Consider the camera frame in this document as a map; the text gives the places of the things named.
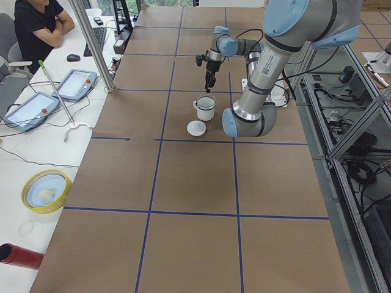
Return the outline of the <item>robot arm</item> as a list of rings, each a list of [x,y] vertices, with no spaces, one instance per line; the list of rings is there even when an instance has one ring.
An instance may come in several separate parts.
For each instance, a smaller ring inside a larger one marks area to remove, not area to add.
[[[241,98],[222,114],[229,137],[259,137],[276,123],[276,105],[268,99],[288,59],[305,42],[314,49],[339,47],[359,34],[362,1],[271,1],[263,19],[265,43],[233,38],[229,29],[214,29],[210,49],[195,58],[206,64],[205,90],[213,88],[224,57],[244,56],[247,85]]]
[[[247,56],[251,52],[262,52],[263,49],[261,41],[234,38],[229,28],[216,26],[206,62],[206,78],[215,78],[224,57]]]

